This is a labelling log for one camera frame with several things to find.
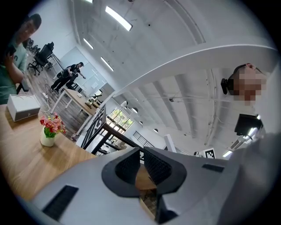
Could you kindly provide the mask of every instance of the flower pot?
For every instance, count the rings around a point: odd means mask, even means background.
[[[44,132],[45,127],[41,130],[40,133],[40,142],[46,147],[52,147],[54,145],[54,138],[47,138]]]

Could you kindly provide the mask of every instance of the pants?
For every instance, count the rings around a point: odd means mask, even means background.
[[[74,83],[73,83],[72,81],[69,81],[69,82],[66,84],[66,87],[67,87],[68,89],[75,90],[75,88],[72,87],[73,84],[74,84]]]
[[[62,86],[64,86],[68,81],[70,80],[70,77],[67,76],[67,77],[61,77],[61,78],[58,78],[54,84],[51,86],[51,88],[56,88],[57,91],[60,90],[60,88]]]

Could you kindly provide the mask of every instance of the white ceiling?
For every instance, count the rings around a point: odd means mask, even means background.
[[[69,9],[78,42],[98,62],[101,56],[109,62],[114,72],[106,69],[115,79],[112,86],[119,91],[202,43],[211,43],[219,38],[238,40],[245,36],[250,40],[268,38],[262,26],[244,7],[230,1],[218,2],[93,0],[91,4],[84,0],[69,0]],[[129,21],[133,25],[131,31],[126,31],[108,15],[106,6]],[[83,42],[83,38],[94,50]],[[220,60],[216,55],[208,57]],[[205,68],[205,61],[196,60]],[[158,128],[161,136],[170,134],[179,149],[193,154],[213,146],[216,156],[221,158],[238,138],[234,128],[239,114],[254,114],[253,107],[233,102],[229,96],[223,95],[220,88],[221,79],[228,78],[240,65],[239,57],[237,63],[186,70],[162,78],[160,74],[159,79],[135,85],[123,96],[129,107],[138,108],[137,121],[143,121],[143,126],[150,130]],[[169,101],[170,97],[174,97],[174,102]]]

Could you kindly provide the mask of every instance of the railing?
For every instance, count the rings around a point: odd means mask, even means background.
[[[106,110],[105,106],[103,106],[98,114],[95,116],[90,128],[87,130],[86,136],[82,142],[81,147],[86,150],[86,148],[90,145],[90,143],[95,139],[95,137],[102,131],[106,130],[107,134],[100,140],[100,142],[96,145],[96,147],[92,150],[92,154],[96,155],[97,152],[103,153],[104,151],[101,150],[103,144],[110,145],[107,141],[108,138],[113,135],[117,137],[122,142],[128,144],[131,147],[139,147],[140,151],[143,152],[143,148],[137,145],[135,142],[130,140],[129,138],[125,137],[124,135],[120,134],[118,131],[114,130],[111,126],[106,123]]]
[[[133,136],[142,144],[143,147],[154,147],[148,140],[141,136],[139,132],[136,131]]]

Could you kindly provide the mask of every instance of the green shirt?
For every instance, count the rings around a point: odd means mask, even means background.
[[[14,42],[11,44],[16,49],[16,52],[14,53],[14,64],[24,73],[27,61],[26,49],[22,44],[19,44],[18,46],[16,46]],[[17,94],[16,85],[10,78],[6,67],[0,65],[0,105],[7,104],[10,94]]]

